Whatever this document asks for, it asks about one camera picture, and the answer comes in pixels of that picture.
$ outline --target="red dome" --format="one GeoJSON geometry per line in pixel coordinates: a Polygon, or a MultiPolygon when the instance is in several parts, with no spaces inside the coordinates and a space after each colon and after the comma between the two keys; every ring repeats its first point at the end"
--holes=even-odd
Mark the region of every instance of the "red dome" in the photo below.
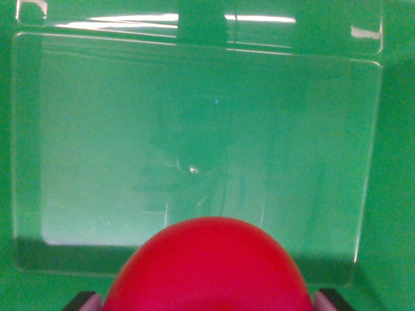
{"type": "Polygon", "coordinates": [[[312,311],[305,281],[268,234],[197,218],[152,237],[124,265],[103,311],[312,311]]]}

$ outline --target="red ball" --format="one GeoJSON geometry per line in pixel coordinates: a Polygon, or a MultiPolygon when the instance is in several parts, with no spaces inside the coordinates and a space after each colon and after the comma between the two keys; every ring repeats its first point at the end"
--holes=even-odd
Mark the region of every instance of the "red ball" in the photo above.
{"type": "Polygon", "coordinates": [[[103,311],[312,311],[288,253],[259,228],[225,217],[174,224],[124,265],[103,311]]]}

